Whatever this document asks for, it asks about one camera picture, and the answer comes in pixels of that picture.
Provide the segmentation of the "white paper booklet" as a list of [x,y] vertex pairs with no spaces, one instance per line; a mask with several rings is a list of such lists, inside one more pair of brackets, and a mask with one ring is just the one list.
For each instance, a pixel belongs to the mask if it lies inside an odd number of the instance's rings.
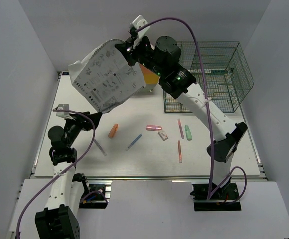
[[146,87],[140,66],[129,66],[111,39],[90,52],[82,61],[68,66],[72,86],[102,113],[123,104]]

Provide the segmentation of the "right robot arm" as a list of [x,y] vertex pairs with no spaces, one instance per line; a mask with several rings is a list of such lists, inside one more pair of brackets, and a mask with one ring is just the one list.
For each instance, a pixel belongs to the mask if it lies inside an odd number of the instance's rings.
[[189,110],[207,127],[211,143],[210,179],[206,199],[223,198],[231,181],[231,162],[237,146],[247,131],[244,122],[226,116],[205,94],[196,78],[180,65],[181,49],[169,36],[160,37],[152,47],[148,37],[137,46],[129,38],[115,48],[129,66],[139,63],[159,76],[162,89]]

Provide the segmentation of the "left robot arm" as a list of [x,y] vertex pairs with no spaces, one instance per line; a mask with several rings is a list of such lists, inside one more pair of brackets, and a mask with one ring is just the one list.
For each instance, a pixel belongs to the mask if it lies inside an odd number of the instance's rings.
[[90,186],[84,174],[76,173],[78,157],[72,145],[80,132],[95,130],[101,116],[101,112],[71,112],[65,117],[64,127],[54,126],[48,131],[54,176],[46,205],[35,215],[41,239],[80,237],[77,212],[81,199],[89,196]]

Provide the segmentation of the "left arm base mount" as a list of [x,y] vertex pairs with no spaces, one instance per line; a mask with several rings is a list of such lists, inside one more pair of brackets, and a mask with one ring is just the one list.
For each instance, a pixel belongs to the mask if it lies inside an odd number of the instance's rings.
[[[90,191],[101,192],[109,202],[111,195],[111,181],[94,181],[89,183]],[[79,204],[80,209],[105,209],[107,202],[101,194],[92,193],[84,202]]]

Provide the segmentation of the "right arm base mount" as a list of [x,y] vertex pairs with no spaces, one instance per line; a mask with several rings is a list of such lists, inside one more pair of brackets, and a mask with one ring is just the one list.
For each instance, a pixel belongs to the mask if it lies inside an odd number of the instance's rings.
[[195,212],[241,211],[236,183],[230,183],[225,189],[218,189],[207,200],[208,184],[192,184],[190,195],[193,199]]

